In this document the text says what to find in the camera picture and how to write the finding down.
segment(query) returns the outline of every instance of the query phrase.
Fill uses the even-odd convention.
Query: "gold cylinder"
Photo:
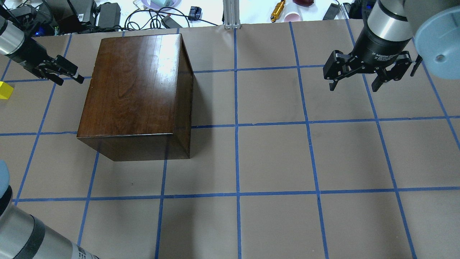
[[[271,13],[271,17],[270,17],[270,21],[272,23],[274,23],[280,17],[280,14],[284,9],[285,3],[286,3],[286,0],[281,0],[281,2],[276,4],[275,9]]]

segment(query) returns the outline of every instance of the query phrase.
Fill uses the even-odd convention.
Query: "electrical cord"
[[[164,10],[164,9],[173,9],[173,10],[178,11],[180,14],[170,13],[170,12],[163,12],[162,10]],[[150,20],[143,27],[140,27],[139,24],[137,24],[136,22],[131,21],[132,16],[134,14],[138,13],[138,12],[148,12],[150,14]],[[161,20],[159,18],[166,17],[164,14],[166,14],[166,15],[174,15],[174,16],[182,16],[187,21],[188,27],[190,27],[190,23],[188,21],[188,16],[185,15],[183,12],[181,12],[180,10],[178,10],[176,8],[173,8],[173,7],[163,7],[163,8],[160,8],[159,10],[153,10],[153,9],[147,9],[147,10],[137,9],[137,10],[135,10],[134,12],[129,14],[128,17],[126,18],[126,20],[125,20],[125,28],[131,27],[131,29],[135,29],[133,27],[133,25],[136,25],[137,30],[143,30],[150,23],[150,28],[146,28],[146,29],[162,29]],[[208,24],[212,24],[214,26],[218,26],[217,24],[211,23],[211,22],[203,20],[203,19],[198,19],[198,21],[202,21],[202,22],[205,22],[205,23],[208,23]]]

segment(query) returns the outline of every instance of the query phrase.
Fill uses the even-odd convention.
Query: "blue tape grid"
[[[297,64],[297,75],[299,77],[300,96],[302,98],[302,106],[303,106],[303,109],[304,109],[304,116],[305,116],[305,125],[307,127],[308,147],[310,148],[311,166],[313,167],[313,178],[315,180],[316,201],[317,201],[317,204],[318,204],[319,223],[320,223],[320,227],[321,227],[321,235],[322,235],[324,256],[325,256],[326,259],[329,259],[328,243],[327,243],[327,240],[326,240],[326,230],[324,228],[324,218],[323,218],[323,215],[322,215],[321,192],[320,192],[320,188],[319,188],[318,174],[316,173],[315,153],[313,151],[313,144],[311,142],[310,123],[309,123],[309,120],[308,120],[308,113],[307,113],[307,108],[306,108],[306,105],[305,105],[304,86],[303,86],[303,83],[302,83],[302,75],[300,73],[299,55],[298,55],[298,52],[297,52],[297,44],[295,43],[294,30],[292,28],[292,23],[291,22],[289,22],[289,29],[291,30],[291,37],[292,37],[292,42],[293,42],[293,46],[294,46],[295,62]]]
[[[348,22],[348,20],[345,20],[345,21],[346,21],[346,24],[347,24],[347,27],[348,27],[348,32],[350,33],[351,42],[353,43],[353,45],[355,45],[355,39],[354,39],[353,34],[351,32],[350,23]],[[395,191],[395,194],[396,194],[396,200],[398,202],[399,211],[401,213],[402,223],[404,225],[404,230],[406,231],[406,236],[407,236],[407,240],[408,240],[408,243],[409,243],[410,252],[412,253],[412,258],[416,259],[417,255],[415,254],[414,245],[412,243],[412,237],[410,235],[409,227],[407,225],[406,215],[404,213],[404,208],[403,208],[403,204],[401,202],[401,197],[399,196],[399,190],[398,190],[396,179],[395,179],[395,176],[394,176],[394,173],[393,173],[393,168],[392,168],[392,165],[391,165],[390,156],[388,155],[388,150],[386,148],[385,139],[384,139],[383,133],[382,133],[382,128],[380,127],[380,120],[379,120],[379,118],[377,116],[377,111],[376,111],[375,106],[374,106],[374,101],[372,100],[372,96],[371,96],[371,93],[370,93],[370,90],[369,90],[369,85],[368,85],[368,82],[367,82],[366,77],[364,76],[364,74],[362,74],[362,79],[364,80],[364,85],[366,86],[366,91],[367,91],[369,101],[370,101],[370,104],[371,104],[371,107],[372,107],[372,112],[374,114],[375,123],[377,125],[377,130],[379,132],[380,140],[382,142],[383,151],[385,153],[386,162],[388,164],[388,170],[390,171],[391,181],[393,182],[393,188],[394,188],[394,191]]]
[[[351,36],[352,43],[355,44],[353,35],[351,33],[351,28],[347,20],[345,20],[347,23],[348,31]],[[163,201],[164,199],[184,199],[184,198],[201,198],[201,197],[236,197],[236,208],[237,208],[237,233],[238,233],[238,258],[242,258],[242,244],[241,244],[241,210],[240,210],[240,197],[241,196],[265,196],[265,195],[316,195],[317,196],[317,203],[318,203],[318,212],[319,212],[319,218],[320,218],[320,225],[321,225],[321,231],[322,231],[322,238],[323,238],[323,246],[324,246],[324,252],[325,252],[325,258],[328,258],[328,248],[327,248],[327,241],[326,241],[326,234],[325,234],[325,228],[324,228],[324,221],[322,217],[322,208],[321,208],[321,194],[353,194],[353,193],[390,193],[394,192],[397,196],[397,201],[398,205],[400,208],[401,216],[403,219],[403,224],[404,228],[406,230],[406,235],[408,238],[409,246],[411,249],[411,253],[413,258],[417,258],[414,250],[414,246],[412,244],[410,232],[407,226],[406,218],[404,215],[404,210],[402,207],[402,203],[399,197],[399,192],[417,192],[417,191],[442,191],[442,190],[460,190],[460,186],[446,186],[446,187],[421,187],[421,188],[398,188],[396,184],[396,180],[394,178],[394,174],[392,171],[391,167],[391,162],[389,159],[389,155],[386,149],[385,145],[385,140],[383,138],[383,134],[380,128],[380,121],[407,121],[407,120],[432,120],[432,119],[446,119],[449,127],[452,131],[454,140],[457,144],[457,146],[460,149],[460,142],[458,139],[458,136],[452,126],[451,119],[456,119],[460,118],[460,116],[449,116],[447,114],[447,111],[441,101],[441,98],[437,92],[436,86],[433,83],[433,80],[428,73],[426,66],[424,63],[423,67],[426,72],[426,75],[428,76],[428,79],[430,81],[430,84],[433,88],[433,91],[438,99],[438,102],[441,106],[441,109],[444,113],[444,116],[436,116],[436,117],[417,117],[417,118],[378,118],[375,106],[372,100],[372,96],[370,94],[369,86],[367,83],[366,78],[363,76],[363,80],[366,86],[366,91],[368,93],[369,101],[371,103],[371,107],[374,113],[374,118],[367,118],[367,119],[353,119],[353,120],[322,120],[322,121],[309,121],[308,120],[308,115],[307,115],[307,110],[305,106],[305,97],[303,94],[303,84],[302,84],[302,77],[300,73],[301,68],[311,68],[311,67],[323,67],[323,65],[299,65],[299,57],[297,53],[297,46],[295,42],[295,36],[294,36],[294,31],[292,28],[292,24],[289,23],[290,31],[291,31],[291,37],[293,40],[293,47],[295,51],[295,57],[296,57],[296,66],[282,66],[282,67],[262,67],[262,68],[237,68],[237,43],[236,43],[236,29],[234,30],[234,68],[233,69],[222,69],[222,70],[207,70],[207,71],[195,71],[195,73],[209,73],[209,72],[234,72],[235,76],[235,124],[222,124],[222,125],[198,125],[198,126],[193,126],[192,128],[194,129],[205,129],[205,128],[221,128],[221,127],[234,127],[235,128],[235,152],[236,152],[236,192],[235,193],[211,193],[211,194],[176,194],[176,195],[164,195],[164,189],[165,189],[165,182],[166,182],[166,171],[167,171],[167,160],[164,161],[164,166],[163,166],[163,179],[162,179],[162,184],[161,184],[161,195],[149,195],[149,196],[122,196],[122,197],[91,197],[91,192],[92,192],[92,186],[94,182],[94,177],[96,173],[96,168],[98,164],[98,158],[99,158],[99,153],[96,153],[96,158],[94,161],[94,166],[93,166],[93,172],[91,175],[91,180],[90,180],[90,185],[88,188],[88,194],[87,197],[70,197],[70,198],[26,198],[26,199],[21,199],[20,194],[23,189],[27,173],[29,171],[30,163],[32,161],[36,145],[38,143],[38,139],[40,135],[60,135],[60,134],[73,134],[76,135],[76,131],[65,131],[65,132],[41,132],[41,129],[43,127],[43,123],[46,118],[46,114],[49,109],[50,102],[53,97],[54,90],[56,88],[56,84],[53,85],[52,91],[50,93],[50,97],[48,99],[48,103],[46,105],[45,112],[43,114],[43,118],[39,127],[38,132],[25,132],[25,133],[0,133],[0,136],[10,136],[10,135],[35,135],[35,142],[28,160],[28,164],[23,176],[23,179],[21,181],[21,185],[17,194],[17,197],[13,199],[13,202],[15,205],[17,205],[18,202],[45,202],[45,201],[85,201],[85,209],[82,217],[82,222],[80,226],[80,233],[78,237],[78,245],[81,244],[81,239],[83,236],[83,230],[85,226],[85,221],[86,221],[86,214],[88,211],[88,206],[89,202],[91,200],[145,200],[145,199],[159,199],[160,200],[160,209],[159,209],[159,217],[158,217],[158,228],[157,228],[157,240],[156,240],[156,247],[155,247],[155,258],[158,258],[159,254],[159,248],[160,248],[160,238],[161,238],[161,221],[162,221],[162,210],[163,210]],[[64,53],[64,57],[67,54],[67,51],[70,46],[70,42],[72,39],[72,35],[69,37],[69,41],[66,46],[66,50]],[[2,78],[0,80],[3,80],[5,78],[5,75],[7,73],[7,70],[10,66],[11,60],[8,62],[6,69],[2,75]],[[257,70],[278,70],[278,69],[297,69],[298,71],[298,77],[299,77],[299,86],[300,86],[300,92],[301,92],[301,98],[302,98],[302,105],[304,109],[304,115],[305,115],[305,121],[295,121],[295,122],[278,122],[278,123],[258,123],[258,124],[239,124],[238,123],[238,83],[237,83],[237,72],[238,71],[257,71]],[[70,80],[70,77],[63,78],[64,80]],[[9,80],[5,82],[36,82],[36,81],[46,81],[46,79],[30,79],[30,80]],[[382,141],[382,147],[384,149],[385,153],[385,158],[387,160],[387,164],[389,167],[391,179],[393,182],[393,188],[386,188],[386,189],[354,189],[354,190],[320,190],[319,188],[319,182],[316,174],[316,166],[315,166],[315,159],[314,159],[314,152],[313,152],[313,145],[311,142],[311,134],[310,134],[310,124],[326,124],[326,123],[354,123],[354,122],[376,122],[380,139]],[[311,161],[312,161],[312,166],[313,166],[313,174],[314,174],[314,179],[315,179],[315,190],[311,191],[284,191],[284,192],[240,192],[240,182],[239,182],[239,148],[238,148],[238,128],[239,127],[248,127],[248,126],[270,126],[270,125],[293,125],[293,124],[305,124],[306,129],[307,129],[307,136],[308,136],[308,142],[309,142],[309,149],[310,149],[310,155],[311,155]]]

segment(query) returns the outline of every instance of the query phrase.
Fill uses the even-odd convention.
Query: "blue tape line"
[[[91,197],[90,200],[156,200],[161,195]]]
[[[62,77],[62,80],[73,80],[71,77]],[[46,78],[33,78],[33,79],[19,79],[19,80],[6,80],[6,83],[19,83],[19,82],[40,82],[40,81],[49,81]]]
[[[321,194],[366,194],[366,193],[391,193],[394,189],[359,189],[359,190],[326,190]]]
[[[350,23],[348,22],[347,19],[345,20],[345,22],[346,22],[346,26],[348,28],[348,33],[350,34],[350,37],[351,37],[351,42],[353,43],[353,46],[354,46],[355,45],[355,37],[353,37],[353,33],[351,32]]]
[[[82,201],[86,200],[83,197],[69,197],[69,198],[22,198],[18,202],[32,202],[32,201]]]
[[[161,180],[161,198],[160,198],[160,209],[158,211],[158,226],[156,228],[156,245],[155,245],[155,259],[158,259],[160,254],[160,238],[161,238],[161,222],[163,219],[163,201],[165,196],[165,185],[166,185],[166,171],[167,171],[168,160],[167,158],[163,162],[163,178]]]
[[[64,55],[63,57],[67,56],[67,52],[69,51],[70,47],[70,42],[72,41],[72,34],[69,35],[69,40],[67,41],[67,46],[65,47]]]
[[[216,69],[216,70],[198,70],[194,73],[216,73],[216,72],[230,72],[230,71],[258,71],[258,70],[278,70],[278,69],[293,69],[293,68],[312,68],[324,67],[324,65],[299,65],[299,66],[273,66],[273,67],[250,67],[250,68],[234,68],[234,69]]]
[[[398,188],[400,192],[423,191],[451,191],[460,190],[460,186],[441,187],[413,187]],[[386,189],[349,189],[349,190],[322,190],[321,194],[366,194],[366,193],[391,193],[393,188]],[[171,195],[142,195],[142,196],[107,196],[90,197],[90,200],[156,200],[156,199],[193,199],[206,197],[236,197],[236,196],[277,196],[277,195],[316,195],[316,191],[281,191],[281,192],[240,192],[240,193],[209,193],[209,194],[171,194]],[[86,197],[63,198],[21,198],[18,202],[45,202],[45,201],[83,201]]]
[[[310,131],[310,123],[308,120],[308,113],[307,113],[307,107],[305,105],[305,96],[304,96],[304,86],[302,83],[302,75],[300,73],[300,65],[299,65],[299,55],[297,52],[297,44],[295,43],[295,36],[294,36],[294,30],[292,28],[292,22],[289,22],[289,29],[291,31],[291,37],[292,37],[292,43],[294,46],[294,54],[295,54],[295,62],[297,65],[297,75],[299,77],[299,87],[300,87],[300,97],[302,98],[302,106],[304,109],[304,116],[305,116],[305,125],[307,128],[307,137],[308,137],[308,147],[310,148],[310,158],[311,158],[311,166],[313,169],[313,177],[315,180],[315,192],[316,192],[316,201],[318,204],[318,215],[319,215],[319,222],[320,222],[320,227],[321,227],[321,235],[322,235],[322,243],[323,243],[323,248],[324,248],[324,256],[326,259],[329,259],[329,251],[328,251],[328,243],[326,239],[326,230],[324,228],[324,217],[322,214],[322,205],[321,205],[321,192],[319,188],[319,182],[318,182],[318,175],[316,173],[316,164],[315,164],[315,155],[313,152],[313,144],[311,142],[311,131]]]
[[[449,124],[450,130],[452,131],[452,135],[454,136],[455,143],[457,143],[457,147],[460,150],[460,141],[457,136],[457,133],[455,132],[454,126],[452,125],[452,122],[450,121],[449,115],[447,114],[446,107],[444,107],[443,101],[441,101],[441,97],[439,96],[439,93],[436,90],[436,86],[434,85],[434,82],[430,76],[430,73],[428,72],[425,63],[422,61],[422,66],[423,69],[425,70],[426,76],[428,77],[428,80],[430,81],[431,87],[433,88],[433,92],[436,95],[436,98],[439,102],[439,105],[441,106],[441,109],[443,110],[444,113],[444,118],[447,120],[447,123]]]
[[[324,65],[300,65],[299,68],[324,67]]]
[[[353,45],[355,45],[355,39],[354,39],[353,34],[351,32],[350,23],[348,22],[348,20],[345,20],[345,22],[347,24],[348,32],[350,33],[351,42],[353,43]],[[377,116],[377,111],[375,109],[374,101],[372,100],[372,96],[371,96],[371,93],[370,93],[370,90],[369,90],[369,84],[368,84],[368,82],[366,80],[366,77],[363,74],[362,74],[362,79],[364,80],[364,85],[366,86],[366,92],[368,94],[369,102],[370,102],[371,107],[372,107],[372,113],[374,114],[375,123],[377,125],[377,130],[378,130],[379,135],[380,135],[380,141],[382,142],[382,148],[383,148],[383,151],[385,153],[386,163],[388,165],[388,171],[390,172],[391,181],[393,183],[393,188],[394,188],[394,191],[395,191],[395,194],[396,194],[396,200],[398,201],[398,206],[399,206],[399,211],[401,213],[402,223],[404,225],[407,240],[409,242],[409,248],[410,248],[410,251],[412,253],[412,257],[414,259],[416,259],[417,255],[415,254],[415,249],[414,249],[414,245],[412,243],[412,238],[411,238],[411,235],[410,235],[409,227],[407,225],[407,220],[406,220],[406,215],[404,213],[403,204],[402,204],[401,198],[399,196],[398,187],[397,187],[397,184],[396,184],[396,179],[395,179],[395,176],[394,176],[394,173],[393,173],[393,168],[391,166],[390,156],[388,155],[388,150],[386,148],[385,139],[383,138],[383,133],[382,133],[382,128],[380,127],[379,117]]]
[[[26,135],[37,135],[35,132],[23,132],[23,133],[0,133],[0,136],[26,136]]]
[[[165,199],[189,199],[206,197],[236,197],[236,193],[212,193],[212,194],[172,194],[165,195]]]
[[[433,116],[433,117],[414,117],[414,118],[379,118],[379,121],[439,120],[439,119],[445,119],[445,117]]]
[[[251,126],[277,126],[277,125],[299,125],[305,124],[305,121],[290,121],[290,122],[264,122],[264,123],[242,123],[240,127],[251,127]]]
[[[276,195],[308,195],[316,194],[316,191],[283,191],[283,192],[246,192],[241,196],[276,196]]]
[[[278,70],[278,69],[293,69],[297,66],[273,66],[273,67],[252,67],[252,68],[238,68],[238,71],[255,71],[255,70]]]
[[[45,123],[46,114],[48,113],[48,109],[50,108],[51,99],[53,98],[53,94],[54,94],[55,89],[56,89],[56,84],[53,84],[53,88],[51,89],[50,97],[48,98],[48,102],[46,104],[46,108],[45,108],[45,111],[43,113],[43,117],[41,119],[40,127],[38,128],[38,132],[37,132],[37,135],[35,137],[35,142],[34,142],[34,145],[32,147],[32,151],[30,152],[29,160],[27,161],[27,166],[26,166],[26,170],[24,172],[23,179],[21,181],[21,185],[19,186],[19,189],[17,191],[16,201],[15,201],[14,205],[17,205],[17,202],[18,202],[19,198],[21,197],[21,193],[22,193],[23,188],[24,188],[24,183],[26,182],[27,174],[29,173],[30,163],[32,162],[32,158],[34,157],[35,149],[37,148],[38,139],[40,138],[41,129],[43,128],[43,124]]]
[[[240,155],[238,145],[238,69],[237,69],[237,41],[236,29],[233,29],[233,51],[234,51],[234,88],[235,88],[235,169],[236,169],[236,229],[238,237],[238,259],[242,258],[241,248],[241,206],[240,206]]]
[[[6,80],[7,83],[20,83],[20,82],[38,82],[38,81],[48,81],[46,78],[34,78],[34,79],[20,79],[20,80]]]
[[[63,134],[73,134],[76,135],[76,131],[63,131],[63,132],[42,132],[40,135],[63,135]]]
[[[444,116],[434,117],[414,117],[414,118],[379,118],[379,121],[410,121],[410,120],[438,120],[445,119]],[[450,119],[459,119],[460,116],[449,116]],[[354,123],[354,122],[375,122],[375,119],[343,119],[343,120],[317,120],[309,121],[309,124],[328,124],[328,123]],[[276,126],[276,125],[302,125],[305,121],[290,121],[290,122],[266,122],[266,123],[243,123],[238,124],[238,127],[250,126]],[[233,128],[234,124],[216,124],[216,125],[196,125],[192,129],[209,129],[209,128]],[[60,135],[60,134],[77,134],[77,131],[63,132],[41,132],[40,135]],[[0,133],[0,136],[20,136],[20,135],[37,135],[35,132],[17,132],[17,133]]]
[[[321,124],[321,123],[350,123],[350,122],[369,122],[375,121],[375,119],[351,119],[351,120],[316,120],[309,121],[310,124]]]
[[[198,125],[192,126],[192,129],[209,129],[209,128],[232,128],[234,124],[218,124],[218,125]]]
[[[444,186],[444,187],[415,187],[415,188],[399,188],[400,192],[420,192],[420,191],[450,191],[460,190],[460,186]]]
[[[8,71],[8,68],[10,67],[10,64],[11,64],[11,59],[8,61],[8,64],[6,64],[5,71],[3,72],[3,75],[1,76],[0,81],[3,81],[3,79],[5,79],[6,72]]]
[[[94,177],[96,175],[96,169],[98,167],[98,161],[99,161],[99,152],[96,152],[96,158],[94,159],[94,166],[92,168],[92,173],[91,173],[91,180],[89,182],[89,187],[88,187],[88,194],[87,194],[86,199],[85,199],[86,200],[85,209],[83,211],[83,218],[81,219],[80,232],[78,234],[77,245],[81,245],[81,238],[83,237],[83,230],[85,229],[86,215],[88,213],[89,201],[90,201],[91,192],[92,192],[92,185],[94,183]]]

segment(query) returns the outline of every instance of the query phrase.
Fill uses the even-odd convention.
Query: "dark brown wooden box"
[[[113,161],[189,158],[192,84],[180,34],[102,39],[77,138]]]

